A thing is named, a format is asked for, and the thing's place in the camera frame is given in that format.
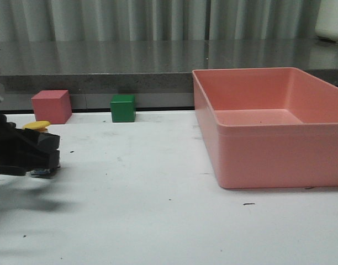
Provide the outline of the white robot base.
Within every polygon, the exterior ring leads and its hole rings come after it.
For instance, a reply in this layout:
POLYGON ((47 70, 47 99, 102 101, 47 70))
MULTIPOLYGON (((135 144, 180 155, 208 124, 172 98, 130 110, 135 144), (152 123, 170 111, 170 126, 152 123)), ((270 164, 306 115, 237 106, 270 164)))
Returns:
POLYGON ((338 43, 338 0, 320 1, 315 34, 338 43))

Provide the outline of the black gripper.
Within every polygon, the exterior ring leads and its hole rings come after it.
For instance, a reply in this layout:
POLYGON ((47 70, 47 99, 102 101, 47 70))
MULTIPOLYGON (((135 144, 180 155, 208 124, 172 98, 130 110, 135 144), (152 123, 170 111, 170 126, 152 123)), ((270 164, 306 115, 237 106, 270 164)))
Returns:
POLYGON ((59 135, 18 129, 15 123, 7 122, 7 117, 0 114, 0 175, 25 176, 26 169, 57 168, 60 162, 59 146, 59 135), (21 154, 21 142, 41 151, 21 154))

